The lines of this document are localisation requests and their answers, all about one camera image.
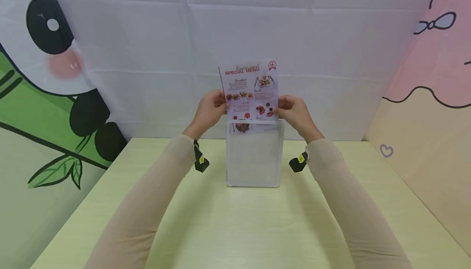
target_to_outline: menu card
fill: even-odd
[[[273,112],[278,107],[278,72],[276,59],[219,67],[222,88],[229,103],[229,119],[241,121],[233,124],[231,133],[276,130],[276,125],[249,124],[246,120],[278,120]]]

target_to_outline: bamboo leaf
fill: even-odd
[[[69,155],[62,155],[39,169],[28,181],[28,188],[50,186],[67,179],[72,172],[75,160]]]
[[[80,180],[82,179],[82,161],[75,159],[74,167],[72,168],[72,181],[74,181],[75,186],[80,190]]]

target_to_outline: table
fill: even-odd
[[[81,269],[121,200],[168,139],[133,138],[32,269]],[[471,258],[369,142],[336,142],[384,213],[415,269],[471,268]],[[225,184],[226,141],[202,139],[211,165],[180,184],[146,268],[354,268],[341,230],[306,168],[288,161],[305,143],[285,141],[279,188]]]

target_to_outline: arm sleeve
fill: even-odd
[[[412,269],[373,199],[327,139],[307,145],[308,166],[347,242],[357,269]]]
[[[179,135],[124,198],[99,238],[87,269],[142,269],[165,210],[195,163],[193,140]]]

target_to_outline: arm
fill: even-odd
[[[276,113],[307,142],[308,166],[347,242],[357,269],[412,269],[373,199],[317,129],[302,99],[281,96]]]
[[[99,238],[87,269],[144,268],[168,204],[195,163],[193,140],[214,126],[226,109],[221,90],[202,98],[193,122],[168,143],[118,207]]]

